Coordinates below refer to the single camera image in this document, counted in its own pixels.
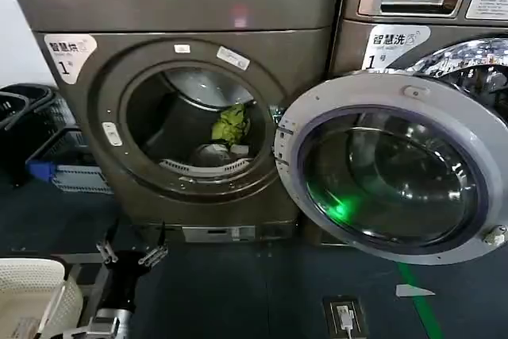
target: machine door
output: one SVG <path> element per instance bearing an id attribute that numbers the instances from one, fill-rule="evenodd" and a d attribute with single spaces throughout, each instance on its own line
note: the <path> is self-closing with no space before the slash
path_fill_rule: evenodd
<path id="1" fill-rule="evenodd" d="M 438 55 L 460 50 L 450 49 Z M 336 238 L 392 260 L 450 264 L 499 246 L 508 224 L 508 128 L 481 98 L 496 90 L 491 97 L 504 97 L 508 77 L 495 65 L 467 70 L 455 74 L 462 85 L 384 71 L 307 91 L 275 136 L 290 196 Z M 481 81 L 483 94 L 473 94 Z"/>

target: dark floor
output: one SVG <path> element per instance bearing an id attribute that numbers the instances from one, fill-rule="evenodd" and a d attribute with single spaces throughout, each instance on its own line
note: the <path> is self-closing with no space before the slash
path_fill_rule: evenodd
<path id="1" fill-rule="evenodd" d="M 15 191 L 0 185 L 0 249 L 93 252 L 118 216 L 115 248 L 142 245 L 110 196 L 64 194 L 37 181 Z M 437 294 L 425 300 L 442 337 L 507 337 L 507 258 L 505 247 L 466 264 L 410 267 L 418 286 Z M 360 299 L 369 338 L 427 338 L 412 299 L 395 297 L 397 283 L 396 263 L 350 248 L 172 245 L 139 284 L 133 338 L 326 339 L 321 301 L 330 295 Z"/>

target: white wall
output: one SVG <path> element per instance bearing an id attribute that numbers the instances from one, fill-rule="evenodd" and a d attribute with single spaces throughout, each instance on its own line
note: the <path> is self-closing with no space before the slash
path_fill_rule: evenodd
<path id="1" fill-rule="evenodd" d="M 0 0 L 0 87 L 11 83 L 54 85 L 48 65 L 16 0 Z"/>

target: green led light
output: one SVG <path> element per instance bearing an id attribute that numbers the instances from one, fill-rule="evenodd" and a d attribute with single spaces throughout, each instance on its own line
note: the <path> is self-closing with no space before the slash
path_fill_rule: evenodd
<path id="1" fill-rule="evenodd" d="M 333 195 L 330 191 L 326 193 L 336 203 L 335 205 L 328 205 L 325 208 L 326 214 L 335 222 L 342 222 L 348 224 L 355 212 L 355 203 L 351 199 L 340 200 L 337 196 Z"/>
<path id="2" fill-rule="evenodd" d="M 324 190 L 325 194 L 316 192 L 307 184 L 310 196 L 325 214 L 337 224 L 351 224 L 352 218 L 357 211 L 357 198 L 338 198 L 329 190 Z"/>

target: power cord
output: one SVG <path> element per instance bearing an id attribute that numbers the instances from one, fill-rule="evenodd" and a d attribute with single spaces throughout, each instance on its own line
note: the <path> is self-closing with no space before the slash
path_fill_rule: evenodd
<path id="1" fill-rule="evenodd" d="M 352 339 L 351 331 L 354 327 L 354 313 L 347 306 L 338 306 L 339 320 L 341 321 L 341 329 L 348 334 L 348 339 Z"/>

